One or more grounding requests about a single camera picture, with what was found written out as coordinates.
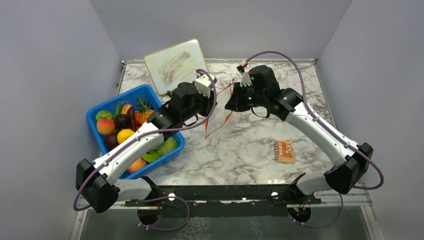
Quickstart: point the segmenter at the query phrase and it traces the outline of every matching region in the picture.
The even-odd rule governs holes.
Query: pineapple
[[[147,103],[147,97],[144,100],[141,97],[136,97],[135,100],[138,103],[135,105],[135,107],[141,113],[145,113],[147,111],[153,111],[152,104]]]
[[[135,100],[138,104],[135,105],[138,112],[135,114],[135,120],[142,125],[147,121],[147,118],[150,117],[153,113],[152,104],[147,103],[147,97],[143,100],[141,97],[136,97]]]

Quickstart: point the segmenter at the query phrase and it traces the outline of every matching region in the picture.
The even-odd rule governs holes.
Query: marble table
[[[236,66],[239,62],[222,61],[208,64],[217,77],[221,90],[232,79],[240,81]],[[301,93],[299,76],[289,62],[254,62],[271,67],[280,88],[293,88]],[[315,66],[312,62],[299,63],[305,80],[308,102],[329,123],[331,115],[325,101]],[[120,93],[142,84],[153,86],[143,63],[127,64]],[[167,95],[159,96],[164,103]],[[265,116],[264,109],[255,110]],[[205,139],[205,127],[182,131],[185,147],[181,154],[147,176],[157,185],[247,185],[287,184],[302,173],[312,173],[332,166],[329,158],[301,131],[282,122],[276,116],[267,119],[250,111],[234,112],[219,131]],[[274,160],[276,140],[292,141],[295,163]]]

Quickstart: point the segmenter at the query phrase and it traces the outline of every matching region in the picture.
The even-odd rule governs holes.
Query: gray wall
[[[68,239],[76,164],[99,154],[86,112],[120,58],[88,0],[0,3],[0,239]]]
[[[351,0],[91,0],[119,56],[198,38],[206,58],[318,58]]]
[[[339,129],[369,142],[385,173],[370,194],[387,240],[424,234],[423,10],[422,0],[353,0],[318,62]]]

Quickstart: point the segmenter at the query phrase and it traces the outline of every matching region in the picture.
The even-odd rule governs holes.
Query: artificial fruit
[[[109,133],[108,135],[104,136],[103,142],[104,142],[104,145],[109,150],[116,148],[119,145],[118,133],[117,132]]]
[[[133,121],[127,114],[118,114],[115,117],[115,128],[117,129],[129,129],[131,122]]]
[[[150,151],[146,152],[146,154],[141,156],[141,158],[143,158],[144,161],[146,161],[148,163],[151,163],[151,162],[157,160],[160,157],[161,156],[159,155],[159,153],[155,150],[150,150]]]
[[[129,137],[131,137],[135,132],[131,129],[122,129],[120,132],[118,132],[118,135],[116,136],[116,139],[119,144],[123,143],[125,140],[127,140]]]
[[[172,150],[176,149],[178,147],[178,142],[173,138],[170,137],[168,140],[166,140],[164,143],[159,145],[156,148],[156,152],[159,154],[159,156],[164,156],[171,152]]]
[[[137,172],[138,170],[142,169],[146,165],[147,165],[147,162],[140,157],[139,159],[135,160],[135,162],[131,164],[131,166],[128,167],[128,172],[133,174]]]
[[[96,128],[101,135],[111,134],[115,131],[115,121],[113,119],[100,119]]]
[[[125,104],[125,105],[122,107],[122,110],[120,111],[120,113],[121,113],[121,114],[127,114],[128,109],[130,109],[132,106],[133,106],[133,105],[131,105],[131,104]]]
[[[113,118],[114,116],[112,115],[110,111],[103,110],[103,111],[99,111],[95,115],[95,122],[97,123],[100,119],[113,119]]]
[[[140,125],[147,121],[147,118],[150,117],[153,113],[152,104],[147,103],[147,97],[143,100],[141,97],[136,97],[137,105],[135,107],[138,110],[138,113],[135,116],[136,122]]]

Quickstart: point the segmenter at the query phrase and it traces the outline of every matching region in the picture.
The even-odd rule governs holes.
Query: blue basket
[[[91,128],[91,130],[94,134],[94,137],[97,141],[98,146],[100,147],[100,151],[101,151],[102,154],[108,153],[109,149],[103,143],[104,136],[101,135],[97,131],[96,114],[100,111],[103,111],[103,110],[107,110],[107,111],[109,111],[113,114],[115,112],[115,107],[117,106],[117,104],[120,103],[120,102],[124,102],[124,101],[127,101],[129,104],[134,106],[135,104],[137,104],[136,97],[141,97],[143,99],[147,97],[147,102],[152,104],[152,107],[155,110],[159,109],[162,105],[161,101],[156,96],[156,94],[153,91],[151,86],[140,85],[138,87],[135,87],[135,88],[133,88],[129,91],[122,93],[121,95],[118,95],[118,96],[116,96],[116,97],[114,97],[110,100],[107,100],[107,101],[93,107],[92,109],[90,109],[87,112],[88,125],[90,126],[90,128]],[[178,147],[176,149],[174,149],[171,152],[169,152],[168,154],[158,158],[154,162],[147,164],[145,167],[143,167],[142,169],[140,169],[137,172],[134,172],[133,174],[130,174],[127,171],[124,172],[120,176],[120,179],[137,179],[141,176],[146,175],[147,173],[156,169],[157,167],[166,164],[167,162],[169,162],[170,160],[172,160],[173,158],[178,156],[180,154],[181,150],[183,150],[184,145],[186,144],[186,141],[184,140],[183,135],[181,135],[181,133],[179,133],[179,132],[174,134],[174,136],[172,136],[172,137],[178,143]]]

